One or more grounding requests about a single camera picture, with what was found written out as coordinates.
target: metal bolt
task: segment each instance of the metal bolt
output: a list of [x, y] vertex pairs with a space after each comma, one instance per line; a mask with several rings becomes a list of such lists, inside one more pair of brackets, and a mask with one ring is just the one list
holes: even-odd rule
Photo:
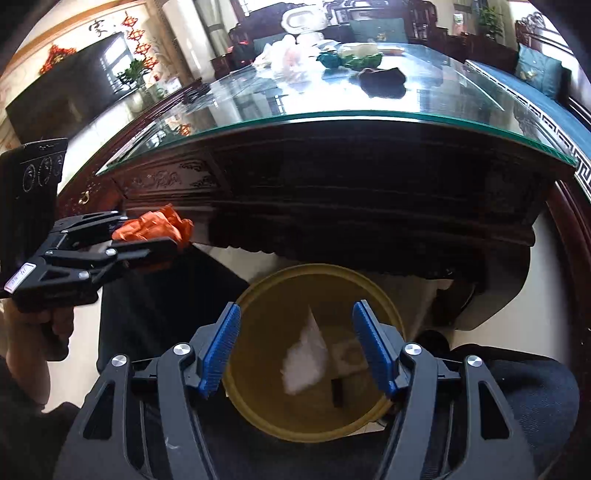
[[127, 363], [127, 357], [125, 355], [115, 355], [111, 360], [113, 367], [122, 367]]
[[179, 343], [173, 348], [176, 355], [187, 355], [191, 351], [191, 346], [188, 343]]
[[409, 343], [404, 347], [404, 351], [409, 355], [418, 355], [423, 351], [423, 349], [417, 343]]
[[470, 355], [466, 359], [466, 362], [468, 362], [468, 365], [470, 365], [471, 367], [479, 367], [482, 365], [482, 358], [476, 355]]

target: yellow trash bin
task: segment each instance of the yellow trash bin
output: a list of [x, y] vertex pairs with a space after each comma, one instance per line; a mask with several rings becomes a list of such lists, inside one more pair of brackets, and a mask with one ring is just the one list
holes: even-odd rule
[[[242, 416], [263, 432], [292, 442], [325, 442], [346, 436], [383, 416], [391, 403], [376, 387], [368, 368], [342, 375], [342, 346], [356, 345], [347, 361], [365, 362], [355, 342], [351, 312], [367, 300], [378, 320], [398, 328], [396, 307], [384, 291], [347, 268], [307, 264], [281, 270], [251, 285], [238, 299], [240, 335], [223, 384]], [[316, 384], [296, 395], [284, 391], [283, 362], [300, 340], [309, 311], [329, 351], [327, 369]], [[333, 380], [340, 378], [342, 404], [333, 401]]]

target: dark trousers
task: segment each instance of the dark trousers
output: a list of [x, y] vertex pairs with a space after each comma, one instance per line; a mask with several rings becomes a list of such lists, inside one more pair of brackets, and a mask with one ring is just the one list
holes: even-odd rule
[[[199, 326], [215, 322], [226, 303], [247, 287], [193, 247], [167, 270], [130, 273], [105, 286], [99, 371], [118, 353], [141, 360], [188, 341]], [[479, 345], [463, 345], [446, 356], [462, 360], [470, 354], [479, 355], [491, 370], [524, 429], [541, 473], [560, 453], [574, 426], [579, 408], [574, 376], [549, 358]], [[158, 417], [157, 411], [152, 414]], [[284, 442], [246, 422], [221, 386], [199, 404], [199, 418], [220, 480], [370, 479], [388, 437], [385, 430], [318, 444]], [[154, 462], [163, 458], [164, 451]], [[161, 472], [159, 479], [168, 478], [165, 466], [153, 465], [153, 470]]]

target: television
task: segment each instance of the television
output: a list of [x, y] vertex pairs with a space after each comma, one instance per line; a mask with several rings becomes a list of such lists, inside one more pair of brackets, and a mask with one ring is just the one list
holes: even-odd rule
[[71, 139], [131, 91], [117, 74], [132, 59], [123, 33], [64, 58], [7, 106], [19, 140]]

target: blue seat cushion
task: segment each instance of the blue seat cushion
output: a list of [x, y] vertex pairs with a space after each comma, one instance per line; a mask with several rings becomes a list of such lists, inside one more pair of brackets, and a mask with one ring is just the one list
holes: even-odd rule
[[286, 32], [278, 33], [277, 35], [269, 35], [268, 37], [255, 38], [252, 44], [255, 47], [255, 55], [258, 57], [265, 48], [265, 45], [273, 45], [276, 41], [283, 40], [283, 37], [287, 35]]
[[566, 108], [510, 73], [478, 61], [470, 60], [470, 62], [507, 85], [510, 89], [526, 97], [531, 103], [544, 111], [583, 150], [587, 158], [591, 158], [591, 132]]
[[358, 42], [408, 43], [402, 18], [350, 20], [349, 25]]
[[515, 76], [556, 100], [562, 81], [562, 62], [520, 44]]

